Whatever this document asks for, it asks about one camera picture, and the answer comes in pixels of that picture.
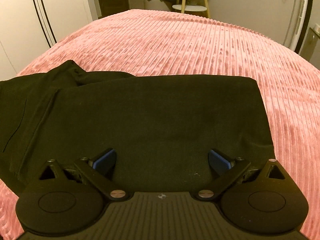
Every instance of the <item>pink bedspread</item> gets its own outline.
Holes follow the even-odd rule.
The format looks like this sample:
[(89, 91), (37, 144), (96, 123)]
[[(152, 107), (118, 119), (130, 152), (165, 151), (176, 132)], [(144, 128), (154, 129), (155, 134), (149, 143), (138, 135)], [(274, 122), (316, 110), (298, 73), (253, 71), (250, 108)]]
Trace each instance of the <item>pink bedspread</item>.
[[(258, 82), (275, 154), (309, 203), (301, 232), (320, 240), (320, 71), (256, 32), (173, 12), (130, 10), (90, 23), (19, 75), (47, 72), (73, 59), (86, 71), (136, 76), (212, 74)], [(18, 197), (0, 180), (0, 234), (16, 239)]]

